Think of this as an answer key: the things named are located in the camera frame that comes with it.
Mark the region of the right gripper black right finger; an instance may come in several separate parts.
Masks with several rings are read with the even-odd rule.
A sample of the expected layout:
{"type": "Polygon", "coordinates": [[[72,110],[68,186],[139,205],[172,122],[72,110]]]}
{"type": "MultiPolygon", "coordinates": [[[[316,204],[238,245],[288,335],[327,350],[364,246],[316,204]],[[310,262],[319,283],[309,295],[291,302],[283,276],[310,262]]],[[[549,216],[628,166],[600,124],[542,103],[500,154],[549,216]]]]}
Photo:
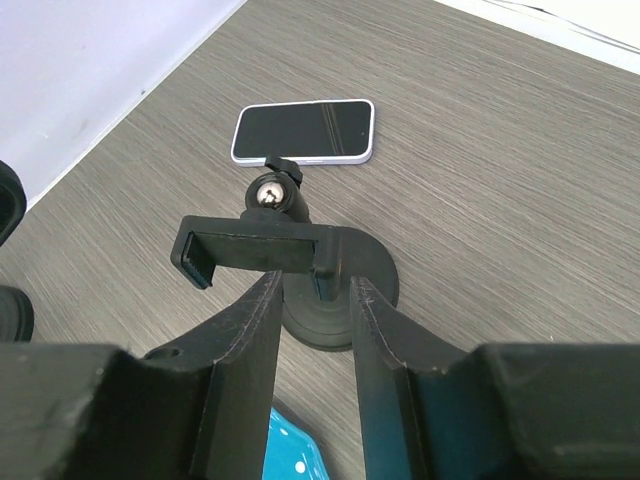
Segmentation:
{"type": "Polygon", "coordinates": [[[351,283],[370,479],[635,479],[639,348],[487,343],[465,352],[351,283]]]}

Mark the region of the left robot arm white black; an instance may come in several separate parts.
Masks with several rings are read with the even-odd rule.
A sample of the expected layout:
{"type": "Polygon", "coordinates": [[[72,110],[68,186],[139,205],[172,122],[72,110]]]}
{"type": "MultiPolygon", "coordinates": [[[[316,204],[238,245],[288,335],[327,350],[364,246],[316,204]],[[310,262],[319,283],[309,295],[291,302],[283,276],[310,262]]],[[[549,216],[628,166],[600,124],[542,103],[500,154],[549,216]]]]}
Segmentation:
{"type": "MultiPolygon", "coordinates": [[[[1,162],[1,246],[18,228],[27,211],[27,195],[19,175],[1,162]]],[[[1,250],[1,342],[30,342],[35,313],[28,294],[16,283],[19,261],[1,250]]]]}

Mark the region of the black phone stand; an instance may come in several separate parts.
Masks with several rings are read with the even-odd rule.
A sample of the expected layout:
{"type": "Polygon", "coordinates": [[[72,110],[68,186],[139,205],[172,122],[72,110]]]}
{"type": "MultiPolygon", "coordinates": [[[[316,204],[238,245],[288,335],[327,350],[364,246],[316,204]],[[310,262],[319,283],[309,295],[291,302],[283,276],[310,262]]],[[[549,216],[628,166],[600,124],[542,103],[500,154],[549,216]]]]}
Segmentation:
{"type": "Polygon", "coordinates": [[[299,342],[322,351],[351,347],[350,282],[368,279],[391,304],[400,293],[395,261],[369,233],[314,224],[300,191],[299,166],[269,156],[267,173],[245,194],[237,219],[186,216],[170,259],[196,288],[212,285],[216,268],[283,274],[285,329],[299,342]]]}

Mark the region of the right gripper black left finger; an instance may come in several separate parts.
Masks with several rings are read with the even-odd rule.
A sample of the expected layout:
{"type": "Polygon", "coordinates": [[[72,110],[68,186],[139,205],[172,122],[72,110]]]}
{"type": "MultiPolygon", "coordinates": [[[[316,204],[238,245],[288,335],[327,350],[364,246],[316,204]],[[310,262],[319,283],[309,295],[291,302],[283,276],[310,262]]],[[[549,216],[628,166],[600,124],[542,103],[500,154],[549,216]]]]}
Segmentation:
{"type": "Polygon", "coordinates": [[[5,479],[258,479],[282,278],[138,358],[115,345],[1,347],[5,479]]]}

